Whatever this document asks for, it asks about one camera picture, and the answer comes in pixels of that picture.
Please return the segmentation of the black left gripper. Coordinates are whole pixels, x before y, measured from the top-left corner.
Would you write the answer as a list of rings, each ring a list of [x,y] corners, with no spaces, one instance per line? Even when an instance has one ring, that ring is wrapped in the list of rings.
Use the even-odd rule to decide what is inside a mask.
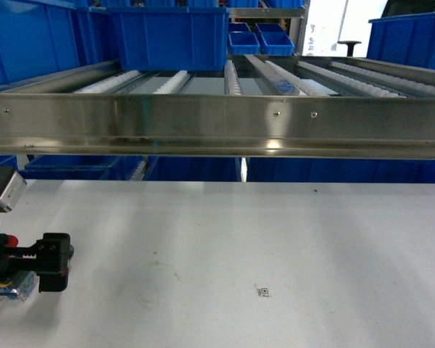
[[[0,166],[0,195],[14,172],[13,167]],[[23,258],[9,258],[9,269],[29,270],[40,278],[40,292],[61,292],[67,288],[69,262],[74,254],[67,233],[45,233]]]

